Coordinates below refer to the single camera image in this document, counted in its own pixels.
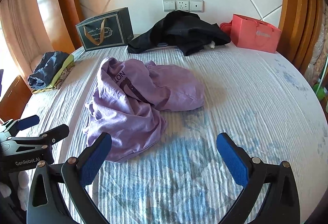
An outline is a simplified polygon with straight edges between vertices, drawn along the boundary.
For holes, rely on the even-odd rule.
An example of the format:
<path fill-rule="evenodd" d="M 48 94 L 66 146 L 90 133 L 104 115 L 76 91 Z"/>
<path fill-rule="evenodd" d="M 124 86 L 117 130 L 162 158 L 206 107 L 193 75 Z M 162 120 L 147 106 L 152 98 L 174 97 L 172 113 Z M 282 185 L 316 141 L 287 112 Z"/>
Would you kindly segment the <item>left white gloved hand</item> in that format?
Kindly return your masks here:
<path fill-rule="evenodd" d="M 27 210 L 28 205 L 28 197 L 30 193 L 29 189 L 29 177 L 25 171 L 20 171 L 18 174 L 14 173 L 15 179 L 18 180 L 18 187 L 17 187 L 17 197 L 20 202 L 20 207 L 23 211 Z M 11 189 L 8 185 L 1 182 L 1 194 L 4 198 L 7 198 L 12 193 Z"/>

